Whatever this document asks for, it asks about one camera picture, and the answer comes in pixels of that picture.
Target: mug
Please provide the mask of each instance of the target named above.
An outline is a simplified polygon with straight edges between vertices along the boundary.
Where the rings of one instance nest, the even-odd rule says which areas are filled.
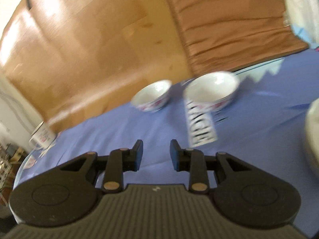
[[[54,139],[56,134],[50,130],[49,126],[41,122],[40,125],[32,132],[31,139],[29,140],[29,145],[34,147],[34,149],[47,149]]]

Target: wall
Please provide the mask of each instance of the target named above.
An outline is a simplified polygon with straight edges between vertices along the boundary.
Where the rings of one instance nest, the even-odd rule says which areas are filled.
[[[20,1],[0,0],[0,37]],[[30,132],[41,121],[39,113],[0,72],[0,143],[14,142],[30,151]]]

